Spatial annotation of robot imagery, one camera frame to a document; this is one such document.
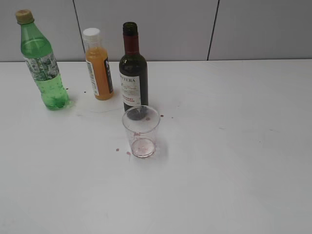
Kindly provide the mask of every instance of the plastic cup rim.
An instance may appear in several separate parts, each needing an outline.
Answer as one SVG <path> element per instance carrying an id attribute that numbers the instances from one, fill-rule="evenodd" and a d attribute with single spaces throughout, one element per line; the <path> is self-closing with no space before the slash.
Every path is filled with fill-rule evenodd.
<path id="1" fill-rule="evenodd" d="M 128 128 L 128 127 L 125 125 L 125 123 L 124 123 L 124 121 L 123 121 L 123 118 L 124 118 L 124 117 L 126 116 L 126 114 L 127 114 L 128 112 L 130 112 L 131 110 L 134 110 L 134 109 L 136 109 L 137 107 L 142 107 L 142 106 L 143 106 L 143 107 L 147 107 L 147 109 L 152 109 L 153 111 L 155 111 L 155 112 L 157 113 L 157 115 L 158 115 L 158 122 L 157 122 L 157 124 L 155 125 L 155 127 L 153 127 L 152 129 L 150 129 L 150 130 L 148 130 L 148 131 L 145 131 L 145 132 L 133 131 L 133 130 L 131 130 L 130 128 Z M 159 115 L 158 111 L 157 111 L 155 108 L 151 107 L 151 106 L 139 105 L 139 106 L 133 106 L 133 107 L 129 108 L 125 113 L 123 113 L 122 119 L 121 119 L 121 120 L 122 120 L 122 125 L 125 127 L 125 129 L 129 130 L 130 132 L 145 134 L 145 133 L 151 132 L 152 130 L 154 130 L 154 129 L 159 125 L 159 123 L 160 123 L 160 115 Z"/>

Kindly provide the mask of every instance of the orange bottle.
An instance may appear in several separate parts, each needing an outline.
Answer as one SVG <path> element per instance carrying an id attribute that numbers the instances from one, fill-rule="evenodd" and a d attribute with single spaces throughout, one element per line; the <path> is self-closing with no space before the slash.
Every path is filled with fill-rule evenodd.
<path id="1" fill-rule="evenodd" d="M 94 95 L 98 100 L 110 99 L 113 94 L 111 71 L 106 50 L 101 46 L 100 30 L 88 28 L 83 31 L 86 42 L 86 62 Z"/>

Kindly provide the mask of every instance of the dark green glass bottle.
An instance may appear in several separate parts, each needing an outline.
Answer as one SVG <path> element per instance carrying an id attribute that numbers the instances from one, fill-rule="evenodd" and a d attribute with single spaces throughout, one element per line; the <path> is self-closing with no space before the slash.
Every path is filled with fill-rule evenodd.
<path id="1" fill-rule="evenodd" d="M 122 99 L 125 111 L 148 105 L 147 63 L 139 53 L 137 24 L 123 24 L 125 55 L 119 62 Z"/>

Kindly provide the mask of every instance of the clear plastic cup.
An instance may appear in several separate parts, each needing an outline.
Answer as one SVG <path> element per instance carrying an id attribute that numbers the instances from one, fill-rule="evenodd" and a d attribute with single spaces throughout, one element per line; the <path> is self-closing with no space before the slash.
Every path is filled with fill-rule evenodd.
<path id="1" fill-rule="evenodd" d="M 148 157 L 155 152 L 159 113 L 150 106 L 135 106 L 122 116 L 133 155 Z"/>

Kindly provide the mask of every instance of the bottle label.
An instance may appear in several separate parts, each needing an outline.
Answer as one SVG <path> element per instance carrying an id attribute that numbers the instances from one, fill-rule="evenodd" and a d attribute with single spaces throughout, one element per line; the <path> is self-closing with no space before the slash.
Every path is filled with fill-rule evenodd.
<path id="1" fill-rule="evenodd" d="M 59 74 L 59 67 L 53 52 L 41 58 L 24 57 L 24 60 L 34 80 L 50 80 Z"/>
<path id="2" fill-rule="evenodd" d="M 128 77 L 120 73 L 122 99 L 128 106 L 141 105 L 140 77 Z"/>
<path id="3" fill-rule="evenodd" d="M 109 89 L 109 93 L 111 94 L 113 92 L 113 83 L 112 83 L 112 77 L 111 77 L 111 70 L 109 69 L 108 58 L 104 60 L 104 66 L 105 66 L 105 71 L 106 71 L 108 89 Z"/>
<path id="4" fill-rule="evenodd" d="M 86 60 L 86 62 L 87 62 L 87 66 L 88 66 L 88 70 L 89 70 L 89 74 L 90 74 L 90 79 L 91 79 L 91 84 L 92 84 L 92 87 L 93 87 L 93 92 L 94 92 L 95 95 L 98 96 L 99 92 L 98 92 L 98 86 L 97 86 L 96 77 L 94 75 L 93 65 L 88 60 Z"/>

